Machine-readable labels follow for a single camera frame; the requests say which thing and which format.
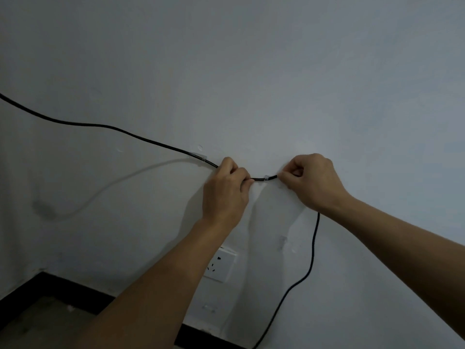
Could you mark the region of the person's right hand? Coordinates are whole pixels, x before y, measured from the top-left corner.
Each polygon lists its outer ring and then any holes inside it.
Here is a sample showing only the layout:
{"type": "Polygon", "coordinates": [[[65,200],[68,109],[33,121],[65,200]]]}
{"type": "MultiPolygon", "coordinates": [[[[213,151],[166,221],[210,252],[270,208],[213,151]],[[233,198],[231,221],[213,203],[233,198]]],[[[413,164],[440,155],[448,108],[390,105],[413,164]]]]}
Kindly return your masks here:
{"type": "Polygon", "coordinates": [[[343,186],[333,162],[321,154],[295,156],[281,171],[302,171],[301,186],[292,190],[308,208],[332,217],[345,209],[354,198],[343,186]]]}

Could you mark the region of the person's left hand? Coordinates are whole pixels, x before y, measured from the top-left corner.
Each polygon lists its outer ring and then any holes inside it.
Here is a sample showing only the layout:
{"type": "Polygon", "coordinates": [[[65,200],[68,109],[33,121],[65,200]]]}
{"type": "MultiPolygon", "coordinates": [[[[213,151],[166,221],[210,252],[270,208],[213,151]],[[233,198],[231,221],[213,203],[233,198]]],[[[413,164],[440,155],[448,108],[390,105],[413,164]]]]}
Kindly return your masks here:
{"type": "Polygon", "coordinates": [[[243,180],[252,179],[247,169],[225,157],[204,184],[202,221],[229,234],[241,221],[249,194],[241,194],[243,180]]]}

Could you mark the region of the person's left forearm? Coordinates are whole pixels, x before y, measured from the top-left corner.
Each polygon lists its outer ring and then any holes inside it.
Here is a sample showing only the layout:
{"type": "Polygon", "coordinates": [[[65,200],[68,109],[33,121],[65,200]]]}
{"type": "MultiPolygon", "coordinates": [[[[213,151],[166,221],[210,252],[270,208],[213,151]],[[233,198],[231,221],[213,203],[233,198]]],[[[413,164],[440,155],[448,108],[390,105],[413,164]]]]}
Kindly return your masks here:
{"type": "Polygon", "coordinates": [[[210,260],[238,222],[202,217],[91,321],[75,349],[172,349],[210,260]]]}

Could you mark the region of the person's right forearm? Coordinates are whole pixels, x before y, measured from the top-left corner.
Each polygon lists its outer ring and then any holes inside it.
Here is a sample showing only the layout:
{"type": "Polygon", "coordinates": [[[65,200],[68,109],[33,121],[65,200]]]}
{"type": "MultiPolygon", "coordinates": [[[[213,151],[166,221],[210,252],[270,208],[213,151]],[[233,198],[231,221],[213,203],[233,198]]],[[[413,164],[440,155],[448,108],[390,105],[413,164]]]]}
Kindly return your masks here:
{"type": "Polygon", "coordinates": [[[465,246],[346,196],[323,214],[350,231],[465,340],[465,246]]]}

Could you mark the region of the black skirting board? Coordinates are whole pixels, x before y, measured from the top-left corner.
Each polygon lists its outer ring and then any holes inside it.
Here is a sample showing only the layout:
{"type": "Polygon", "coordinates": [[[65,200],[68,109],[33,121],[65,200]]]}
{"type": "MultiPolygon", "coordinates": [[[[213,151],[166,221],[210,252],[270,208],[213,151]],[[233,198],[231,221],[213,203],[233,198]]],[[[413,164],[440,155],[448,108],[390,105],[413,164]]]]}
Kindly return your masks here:
{"type": "MultiPolygon", "coordinates": [[[[107,293],[42,271],[0,299],[0,330],[46,296],[93,315],[98,315],[115,299],[107,293]]],[[[246,349],[185,324],[174,345],[182,349],[246,349]]]]}

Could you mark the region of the white wall socket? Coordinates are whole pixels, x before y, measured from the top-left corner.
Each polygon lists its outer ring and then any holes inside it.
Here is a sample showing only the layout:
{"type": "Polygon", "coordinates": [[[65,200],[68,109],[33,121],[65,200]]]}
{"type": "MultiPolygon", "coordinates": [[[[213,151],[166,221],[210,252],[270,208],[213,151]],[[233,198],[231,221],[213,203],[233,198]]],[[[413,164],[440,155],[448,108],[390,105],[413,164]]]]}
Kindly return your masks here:
{"type": "Polygon", "coordinates": [[[210,262],[203,274],[204,277],[220,283],[225,283],[235,264],[237,253],[228,247],[221,246],[210,262]]]}

